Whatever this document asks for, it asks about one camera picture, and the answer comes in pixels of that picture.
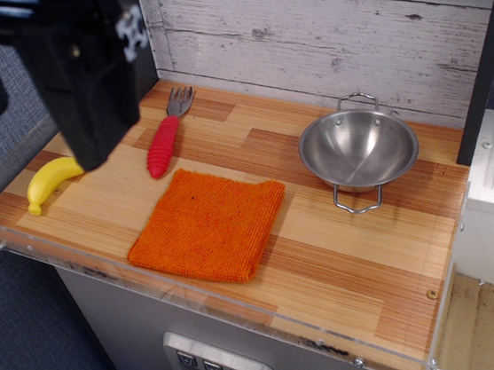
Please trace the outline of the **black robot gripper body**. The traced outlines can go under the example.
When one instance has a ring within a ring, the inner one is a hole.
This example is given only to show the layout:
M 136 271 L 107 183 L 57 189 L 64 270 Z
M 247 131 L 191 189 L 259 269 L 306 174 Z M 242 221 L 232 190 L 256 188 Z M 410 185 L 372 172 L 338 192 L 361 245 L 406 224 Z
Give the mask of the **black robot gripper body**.
M 0 44 L 24 42 L 35 31 L 94 37 L 128 63 L 150 43 L 138 0 L 0 0 Z

